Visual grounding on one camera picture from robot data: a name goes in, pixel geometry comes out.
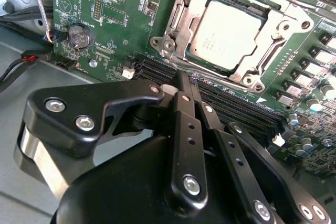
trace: black mounting arm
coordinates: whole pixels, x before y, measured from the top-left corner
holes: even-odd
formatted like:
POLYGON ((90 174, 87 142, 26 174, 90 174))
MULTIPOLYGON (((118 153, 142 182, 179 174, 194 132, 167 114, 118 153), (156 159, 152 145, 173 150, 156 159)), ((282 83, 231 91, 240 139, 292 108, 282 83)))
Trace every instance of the black mounting arm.
POLYGON ((162 88, 138 80, 32 93, 15 158, 60 200, 54 223, 330 223, 244 128, 223 128, 182 72, 162 88), (98 144, 142 129, 153 137, 95 167, 98 144))

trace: motherboard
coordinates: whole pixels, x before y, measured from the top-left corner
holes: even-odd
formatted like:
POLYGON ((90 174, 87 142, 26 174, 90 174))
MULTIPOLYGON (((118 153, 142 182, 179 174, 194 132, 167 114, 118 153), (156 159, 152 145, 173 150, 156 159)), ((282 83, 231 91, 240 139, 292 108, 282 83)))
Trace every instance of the motherboard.
POLYGON ((336 0, 54 0, 59 65, 100 81, 198 81, 222 123, 336 173, 336 0))

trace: capacitor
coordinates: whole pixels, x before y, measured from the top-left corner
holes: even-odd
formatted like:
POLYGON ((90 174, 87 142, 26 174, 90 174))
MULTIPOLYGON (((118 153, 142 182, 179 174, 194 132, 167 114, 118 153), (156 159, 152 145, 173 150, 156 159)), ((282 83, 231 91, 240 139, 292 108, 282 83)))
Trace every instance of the capacitor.
POLYGON ((322 110, 322 105, 320 104, 319 100, 313 98, 307 101, 307 106, 312 112, 318 112, 322 110))
POLYGON ((336 173, 336 164, 329 165, 329 171, 331 173, 336 173))
POLYGON ((77 50, 92 46, 94 40, 95 36, 88 26, 76 23, 69 27, 70 45, 77 50))
POLYGON ((301 144, 296 144, 294 146, 294 150, 297 156, 302 156, 304 153, 306 153, 306 151, 302 148, 301 144))
POLYGON ((330 147, 330 146, 332 146, 332 141, 331 141, 331 139, 324 139, 324 140, 322 141, 322 144, 323 144, 325 147, 330 147))
POLYGON ((296 115, 295 113, 289 114, 288 115, 288 120, 289 120, 289 124, 292 125, 292 126, 298 126, 299 125, 298 115, 296 115))
POLYGON ((320 91, 324 94, 327 99, 335 99, 336 98, 336 90, 330 84, 324 85, 320 88, 320 91))
POLYGON ((301 139, 300 143, 305 151, 308 151, 313 147, 313 145, 311 144, 311 139, 307 137, 301 139))

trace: mounting hole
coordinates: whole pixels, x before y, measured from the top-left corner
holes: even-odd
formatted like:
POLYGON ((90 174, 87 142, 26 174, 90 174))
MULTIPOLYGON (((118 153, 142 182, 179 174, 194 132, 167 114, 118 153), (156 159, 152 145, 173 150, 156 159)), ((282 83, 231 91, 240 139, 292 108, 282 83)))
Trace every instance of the mounting hole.
POLYGON ((236 147, 235 144, 232 143, 232 142, 229 142, 229 145, 230 145, 232 148, 236 147))
POLYGON ((192 144, 192 145, 195 145, 196 142, 191 138, 191 137, 188 137, 188 143, 192 144))
POLYGON ((306 30, 310 27, 310 22, 309 21, 305 21, 301 24, 301 28, 306 30))
POLYGON ((153 45, 158 46, 159 45, 159 41, 157 39, 153 40, 153 45))
POLYGON ((261 91, 263 87, 261 85, 256 85, 256 87, 254 88, 256 91, 261 91))
POLYGON ((243 166, 243 165, 244 165, 243 161, 241 161, 239 158, 236 158, 236 162, 237 162, 237 164, 240 165, 240 166, 243 166))

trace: silver metal cylinder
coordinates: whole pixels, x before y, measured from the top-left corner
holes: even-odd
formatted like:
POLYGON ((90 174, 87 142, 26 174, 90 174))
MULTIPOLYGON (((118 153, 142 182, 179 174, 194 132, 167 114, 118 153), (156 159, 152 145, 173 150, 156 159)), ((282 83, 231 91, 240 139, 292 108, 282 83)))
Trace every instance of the silver metal cylinder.
POLYGON ((307 106, 312 112, 318 112, 322 110, 322 105, 317 99, 310 99, 307 101, 307 106))
POLYGON ((301 139, 300 141, 301 145, 302 145, 302 148, 307 151, 309 149, 311 149, 313 147, 312 143, 311 143, 311 139, 310 138, 303 138, 301 139))
POLYGON ((301 144, 296 144, 294 146, 294 149, 295 149, 295 154, 297 156, 302 156, 304 153, 306 153, 306 151, 302 148, 301 144))
POLYGON ((288 120, 289 120, 289 124, 291 126, 298 126, 299 125, 298 115, 296 115, 295 113, 289 114, 288 115, 288 120))
POLYGON ((324 94, 327 99, 336 98, 336 89, 330 84, 324 85, 320 88, 320 91, 324 94))

